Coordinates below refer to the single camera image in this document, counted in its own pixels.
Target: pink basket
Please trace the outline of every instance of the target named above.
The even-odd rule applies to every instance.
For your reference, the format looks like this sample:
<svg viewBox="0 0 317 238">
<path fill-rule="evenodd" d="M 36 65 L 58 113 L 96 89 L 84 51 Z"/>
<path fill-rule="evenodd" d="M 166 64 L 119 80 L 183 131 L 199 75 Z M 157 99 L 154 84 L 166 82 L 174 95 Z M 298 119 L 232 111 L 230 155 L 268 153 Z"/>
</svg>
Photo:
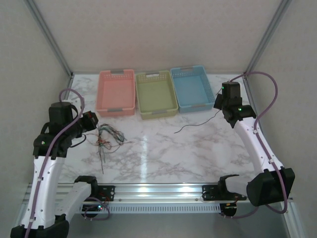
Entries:
<svg viewBox="0 0 317 238">
<path fill-rule="evenodd" d="M 125 69 L 123 74 L 101 71 L 99 74 L 96 110 L 102 117 L 134 115 L 134 70 Z"/>
</svg>

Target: green basket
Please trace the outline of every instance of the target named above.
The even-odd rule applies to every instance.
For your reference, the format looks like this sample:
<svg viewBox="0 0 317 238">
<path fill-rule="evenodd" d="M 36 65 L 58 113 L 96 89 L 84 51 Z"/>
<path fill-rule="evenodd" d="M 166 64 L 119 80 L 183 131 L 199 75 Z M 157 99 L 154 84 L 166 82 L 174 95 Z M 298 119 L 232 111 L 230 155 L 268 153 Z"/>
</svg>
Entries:
<svg viewBox="0 0 317 238">
<path fill-rule="evenodd" d="M 178 104 L 169 71 L 137 74 L 136 89 L 142 119 L 176 115 Z"/>
</svg>

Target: plastic basket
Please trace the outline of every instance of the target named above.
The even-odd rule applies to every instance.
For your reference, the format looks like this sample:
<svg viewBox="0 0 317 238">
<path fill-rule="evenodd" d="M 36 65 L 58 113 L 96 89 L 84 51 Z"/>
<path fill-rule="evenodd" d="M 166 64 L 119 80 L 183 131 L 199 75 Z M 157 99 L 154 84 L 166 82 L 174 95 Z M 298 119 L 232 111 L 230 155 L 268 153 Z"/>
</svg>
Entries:
<svg viewBox="0 0 317 238">
<path fill-rule="evenodd" d="M 170 71 L 180 113 L 213 108 L 214 95 L 203 66 L 172 68 Z"/>
<path fill-rule="evenodd" d="M 96 110 L 102 117 L 130 116 L 135 112 L 134 70 L 99 74 Z"/>
<path fill-rule="evenodd" d="M 136 88 L 142 119 L 176 115 L 178 105 L 169 71 L 137 74 Z"/>
</svg>

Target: blue basket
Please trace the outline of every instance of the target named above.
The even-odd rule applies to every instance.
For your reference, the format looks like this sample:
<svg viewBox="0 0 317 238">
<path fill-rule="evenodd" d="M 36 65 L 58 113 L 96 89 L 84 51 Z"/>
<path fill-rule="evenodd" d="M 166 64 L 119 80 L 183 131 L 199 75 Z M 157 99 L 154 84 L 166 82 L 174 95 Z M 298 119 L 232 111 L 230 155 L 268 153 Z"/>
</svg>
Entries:
<svg viewBox="0 0 317 238">
<path fill-rule="evenodd" d="M 202 65 L 172 68 L 180 113 L 210 110 L 214 105 L 214 95 L 205 69 Z"/>
</svg>

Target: marble surface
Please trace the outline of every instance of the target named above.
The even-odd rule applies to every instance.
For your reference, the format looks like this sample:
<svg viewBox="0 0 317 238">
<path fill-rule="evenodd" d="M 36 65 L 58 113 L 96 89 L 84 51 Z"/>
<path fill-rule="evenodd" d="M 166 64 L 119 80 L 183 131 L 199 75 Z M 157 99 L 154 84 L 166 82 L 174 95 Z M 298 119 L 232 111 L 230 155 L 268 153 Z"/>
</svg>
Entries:
<svg viewBox="0 0 317 238">
<path fill-rule="evenodd" d="M 234 76 L 208 75 L 214 93 L 221 88 L 222 82 Z M 248 104 L 242 80 L 239 82 L 244 104 Z M 85 111 L 95 111 L 97 83 L 98 75 L 76 75 L 74 78 L 72 88 L 85 98 Z M 76 95 L 70 93 L 69 99 L 75 98 Z M 108 123 L 124 132 L 130 143 L 106 154 L 103 174 L 98 148 L 94 145 L 97 133 L 90 132 L 85 143 L 68 150 L 59 182 L 74 182 L 79 175 L 96 176 L 102 183 L 216 182 L 220 176 L 228 174 L 252 176 L 249 155 L 221 112 L 204 125 L 186 127 L 174 134 L 182 126 L 202 123 L 216 112 L 212 109 L 142 120 L 136 109 L 134 116 L 99 117 L 99 124 Z M 110 135 L 105 138 L 115 144 Z M 82 138 L 73 140 L 73 144 L 80 140 Z"/>
</svg>

